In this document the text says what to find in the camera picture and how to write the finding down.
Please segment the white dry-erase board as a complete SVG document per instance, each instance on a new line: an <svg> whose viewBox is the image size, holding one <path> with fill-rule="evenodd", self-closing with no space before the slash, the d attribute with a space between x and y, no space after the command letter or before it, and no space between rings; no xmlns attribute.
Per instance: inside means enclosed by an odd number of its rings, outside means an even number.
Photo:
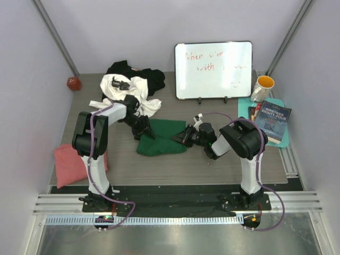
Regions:
<svg viewBox="0 0 340 255"><path fill-rule="evenodd" d="M174 51L177 99L229 99L250 96L252 42L177 44Z"/></svg>

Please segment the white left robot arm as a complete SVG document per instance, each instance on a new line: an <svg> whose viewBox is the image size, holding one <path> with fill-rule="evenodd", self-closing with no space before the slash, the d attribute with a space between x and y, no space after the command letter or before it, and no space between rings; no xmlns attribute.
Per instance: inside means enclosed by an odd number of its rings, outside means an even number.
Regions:
<svg viewBox="0 0 340 255"><path fill-rule="evenodd" d="M127 124L135 139L145 134L154 139L149 117L137 113L139 101L132 95L124 100L109 100L109 105L95 112L81 112L76 121L72 147L81 157L89 180L89 195L102 212L112 208L112 186L105 170L104 154L108 146L109 126L116 122Z"/></svg>

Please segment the white t-shirt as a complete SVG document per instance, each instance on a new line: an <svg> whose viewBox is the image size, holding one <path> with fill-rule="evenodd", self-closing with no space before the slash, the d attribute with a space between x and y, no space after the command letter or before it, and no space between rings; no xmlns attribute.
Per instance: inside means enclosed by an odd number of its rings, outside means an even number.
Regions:
<svg viewBox="0 0 340 255"><path fill-rule="evenodd" d="M112 81L125 82L129 85L128 90L120 90L112 86ZM96 109L106 108L111 104L111 100L124 100L126 95L132 95L139 101L138 112L141 115L152 117L162 106L162 101L159 99L148 100L148 82L146 79L135 76L127 78L121 74L106 74L100 82L100 88L106 96L100 101L91 100L89 106Z"/></svg>

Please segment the Nineteen Eighty-Four book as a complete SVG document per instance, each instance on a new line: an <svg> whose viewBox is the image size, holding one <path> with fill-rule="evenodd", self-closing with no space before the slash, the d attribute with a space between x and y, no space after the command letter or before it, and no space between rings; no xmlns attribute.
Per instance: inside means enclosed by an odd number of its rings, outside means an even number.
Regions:
<svg viewBox="0 0 340 255"><path fill-rule="evenodd" d="M269 101L263 101L255 116L255 124L268 137L268 141L280 148L289 145L287 123L291 109Z"/></svg>

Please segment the white mug orange inside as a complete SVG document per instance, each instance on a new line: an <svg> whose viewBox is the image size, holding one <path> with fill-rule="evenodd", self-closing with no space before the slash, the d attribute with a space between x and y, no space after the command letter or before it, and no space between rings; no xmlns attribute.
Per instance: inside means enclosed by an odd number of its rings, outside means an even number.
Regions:
<svg viewBox="0 0 340 255"><path fill-rule="evenodd" d="M275 81L273 78L266 75L259 76L250 99L258 103L266 100L274 86Z"/></svg>

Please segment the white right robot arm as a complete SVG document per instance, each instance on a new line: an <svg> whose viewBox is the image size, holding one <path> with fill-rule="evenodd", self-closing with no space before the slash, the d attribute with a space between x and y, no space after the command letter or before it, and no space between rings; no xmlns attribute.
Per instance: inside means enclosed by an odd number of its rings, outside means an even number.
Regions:
<svg viewBox="0 0 340 255"><path fill-rule="evenodd" d="M219 132L220 135L216 135L210 123L197 117L195 125L188 125L171 140L187 148L201 146L207 157L214 160L233 150L241 161L240 204L251 210L258 205L264 189L260 168L268 137L254 122L244 117L231 121Z"/></svg>

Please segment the green t-shirt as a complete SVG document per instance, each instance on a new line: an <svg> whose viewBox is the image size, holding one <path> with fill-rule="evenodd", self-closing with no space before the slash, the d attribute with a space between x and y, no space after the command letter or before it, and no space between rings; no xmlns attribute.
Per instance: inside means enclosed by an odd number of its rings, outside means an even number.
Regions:
<svg viewBox="0 0 340 255"><path fill-rule="evenodd" d="M186 146L171 139L185 130L186 121L151 119L150 126L155 138L143 134L136 149L138 154L153 157L187 151Z"/></svg>

